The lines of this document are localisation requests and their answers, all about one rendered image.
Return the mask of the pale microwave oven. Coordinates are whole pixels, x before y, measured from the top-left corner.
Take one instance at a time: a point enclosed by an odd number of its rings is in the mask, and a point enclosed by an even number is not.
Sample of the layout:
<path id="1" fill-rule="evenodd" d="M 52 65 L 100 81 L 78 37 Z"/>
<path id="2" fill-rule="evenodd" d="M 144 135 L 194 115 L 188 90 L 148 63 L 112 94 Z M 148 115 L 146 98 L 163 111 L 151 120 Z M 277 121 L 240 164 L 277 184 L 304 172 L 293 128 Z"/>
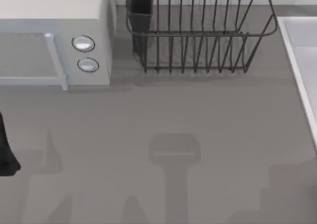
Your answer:
<path id="1" fill-rule="evenodd" d="M 115 0 L 0 0 L 0 33 L 55 35 L 68 87 L 110 84 L 115 28 Z M 71 40 L 81 35 L 95 41 L 92 51 L 74 49 Z M 99 63 L 96 72 L 77 67 L 77 61 L 87 57 Z"/>

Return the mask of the small microwave knob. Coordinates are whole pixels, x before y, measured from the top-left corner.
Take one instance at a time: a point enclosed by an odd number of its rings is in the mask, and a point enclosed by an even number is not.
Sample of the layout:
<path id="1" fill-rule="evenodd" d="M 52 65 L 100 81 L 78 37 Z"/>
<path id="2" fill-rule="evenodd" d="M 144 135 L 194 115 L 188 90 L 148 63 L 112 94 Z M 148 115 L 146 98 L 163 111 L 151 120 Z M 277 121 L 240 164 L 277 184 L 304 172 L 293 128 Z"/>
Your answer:
<path id="1" fill-rule="evenodd" d="M 85 73 L 94 73 L 100 68 L 100 65 L 95 59 L 87 57 L 78 60 L 77 67 Z"/>

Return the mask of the large microwave knob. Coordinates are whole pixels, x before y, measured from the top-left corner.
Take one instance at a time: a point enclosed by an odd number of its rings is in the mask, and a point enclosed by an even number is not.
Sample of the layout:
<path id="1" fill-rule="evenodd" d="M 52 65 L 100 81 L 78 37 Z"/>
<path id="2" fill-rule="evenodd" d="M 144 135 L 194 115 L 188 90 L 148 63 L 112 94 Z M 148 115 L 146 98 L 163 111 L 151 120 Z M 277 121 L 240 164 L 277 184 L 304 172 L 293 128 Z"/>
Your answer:
<path id="1" fill-rule="evenodd" d="M 86 35 L 72 38 L 71 43 L 74 49 L 83 53 L 88 53 L 95 48 L 95 41 Z"/>

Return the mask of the black cutlery holder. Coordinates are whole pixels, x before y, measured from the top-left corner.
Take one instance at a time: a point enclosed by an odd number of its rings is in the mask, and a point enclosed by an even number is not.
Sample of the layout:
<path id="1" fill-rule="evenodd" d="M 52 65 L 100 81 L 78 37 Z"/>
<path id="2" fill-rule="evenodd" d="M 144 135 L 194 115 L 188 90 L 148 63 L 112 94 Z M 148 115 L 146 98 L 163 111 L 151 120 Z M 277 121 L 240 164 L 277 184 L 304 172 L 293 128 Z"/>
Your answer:
<path id="1" fill-rule="evenodd" d="M 141 56 L 150 31 L 153 0 L 126 0 L 126 7 L 131 23 L 133 53 Z"/>

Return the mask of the microwave glass door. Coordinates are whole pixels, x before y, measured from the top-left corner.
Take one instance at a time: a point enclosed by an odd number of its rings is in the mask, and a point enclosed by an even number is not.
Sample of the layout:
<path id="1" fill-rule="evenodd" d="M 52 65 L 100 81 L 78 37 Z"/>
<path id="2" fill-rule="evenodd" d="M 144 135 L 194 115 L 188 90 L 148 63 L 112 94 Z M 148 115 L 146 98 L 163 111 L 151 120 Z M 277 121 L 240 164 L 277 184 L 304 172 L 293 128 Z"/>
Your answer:
<path id="1" fill-rule="evenodd" d="M 0 33 L 0 86 L 61 86 L 68 90 L 55 35 Z"/>

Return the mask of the white sink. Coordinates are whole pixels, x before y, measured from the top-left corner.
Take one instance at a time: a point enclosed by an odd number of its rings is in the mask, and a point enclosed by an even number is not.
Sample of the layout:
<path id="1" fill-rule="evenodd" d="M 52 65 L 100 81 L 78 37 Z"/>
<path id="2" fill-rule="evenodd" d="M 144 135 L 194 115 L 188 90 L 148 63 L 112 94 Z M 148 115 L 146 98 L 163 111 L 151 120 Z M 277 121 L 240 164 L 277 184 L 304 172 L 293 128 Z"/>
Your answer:
<path id="1" fill-rule="evenodd" d="M 317 16 L 281 16 L 278 24 L 317 152 Z"/>

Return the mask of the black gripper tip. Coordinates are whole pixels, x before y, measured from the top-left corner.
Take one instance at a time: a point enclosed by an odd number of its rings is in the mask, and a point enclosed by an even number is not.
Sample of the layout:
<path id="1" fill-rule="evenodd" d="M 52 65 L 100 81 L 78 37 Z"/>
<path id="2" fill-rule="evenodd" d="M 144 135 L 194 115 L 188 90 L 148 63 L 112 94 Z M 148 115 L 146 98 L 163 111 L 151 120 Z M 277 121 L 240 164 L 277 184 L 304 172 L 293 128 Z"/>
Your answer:
<path id="1" fill-rule="evenodd" d="M 14 176 L 21 170 L 20 162 L 10 148 L 2 113 L 0 112 L 0 177 Z"/>

